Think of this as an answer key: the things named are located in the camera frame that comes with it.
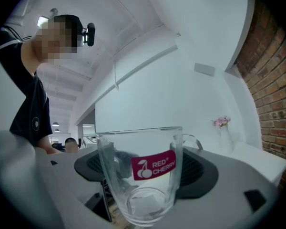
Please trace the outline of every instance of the short sleeve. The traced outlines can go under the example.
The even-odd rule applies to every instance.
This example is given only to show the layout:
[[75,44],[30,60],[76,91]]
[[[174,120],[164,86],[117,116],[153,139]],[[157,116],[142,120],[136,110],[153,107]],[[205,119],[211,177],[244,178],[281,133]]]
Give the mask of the short sleeve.
[[47,101],[42,110],[42,118],[41,118],[41,125],[38,131],[38,138],[40,140],[43,137],[50,135],[50,134],[53,134],[53,132],[52,132],[51,123],[50,123],[49,99],[47,98]]

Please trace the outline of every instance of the pink flower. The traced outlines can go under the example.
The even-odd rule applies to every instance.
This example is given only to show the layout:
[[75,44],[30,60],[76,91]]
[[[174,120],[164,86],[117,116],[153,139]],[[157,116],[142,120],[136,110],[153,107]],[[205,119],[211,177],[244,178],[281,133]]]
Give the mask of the pink flower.
[[226,119],[227,123],[231,121],[231,118],[228,116],[225,116],[225,119]]
[[227,123],[227,121],[226,121],[226,119],[225,119],[224,117],[219,117],[219,118],[217,119],[217,121],[220,122],[220,123],[222,123],[222,124]]
[[215,125],[216,125],[216,126],[221,126],[222,124],[223,124],[223,123],[218,122],[218,121],[215,122]]

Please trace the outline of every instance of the red label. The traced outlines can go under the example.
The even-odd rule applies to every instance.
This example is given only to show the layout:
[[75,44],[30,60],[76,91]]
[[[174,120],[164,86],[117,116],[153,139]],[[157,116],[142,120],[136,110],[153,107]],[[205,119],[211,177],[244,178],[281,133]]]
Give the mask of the red label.
[[176,154],[168,150],[160,154],[132,157],[133,178],[135,181],[156,178],[176,167]]

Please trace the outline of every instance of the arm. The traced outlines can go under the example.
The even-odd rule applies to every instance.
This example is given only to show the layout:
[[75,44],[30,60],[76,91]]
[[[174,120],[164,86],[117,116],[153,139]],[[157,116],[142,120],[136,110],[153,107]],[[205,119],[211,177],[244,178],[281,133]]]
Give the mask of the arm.
[[49,142],[48,136],[44,136],[42,139],[40,139],[37,142],[37,147],[44,149],[48,155],[61,153],[61,151],[59,151],[59,150],[57,150],[51,146],[51,143]]

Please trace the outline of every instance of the person in background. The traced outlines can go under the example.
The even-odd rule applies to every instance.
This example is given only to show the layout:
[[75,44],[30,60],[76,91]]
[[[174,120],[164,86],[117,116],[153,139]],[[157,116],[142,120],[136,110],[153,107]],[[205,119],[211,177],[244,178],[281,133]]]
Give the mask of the person in background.
[[0,62],[26,96],[10,131],[26,138],[33,146],[43,148],[47,154],[60,151],[49,142],[48,135],[52,134],[49,99],[36,70],[42,63],[59,59],[62,53],[77,52],[82,30],[77,16],[59,15],[43,23],[29,41],[21,42],[9,32],[0,31]]
[[66,139],[65,153],[78,153],[78,145],[74,138],[69,137]]

